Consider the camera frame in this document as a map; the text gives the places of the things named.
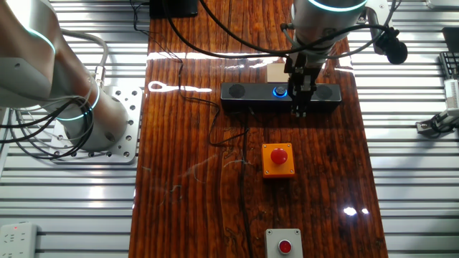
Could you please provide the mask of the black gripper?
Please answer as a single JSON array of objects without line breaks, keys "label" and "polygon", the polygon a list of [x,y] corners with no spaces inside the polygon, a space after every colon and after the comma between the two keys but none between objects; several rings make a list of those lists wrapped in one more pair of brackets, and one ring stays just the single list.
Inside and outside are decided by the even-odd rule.
[{"label": "black gripper", "polygon": [[313,94],[313,86],[324,65],[324,59],[301,52],[289,54],[284,66],[284,73],[290,77],[298,75],[302,79],[301,86],[292,86],[292,112],[297,118],[306,116],[308,98]]}]

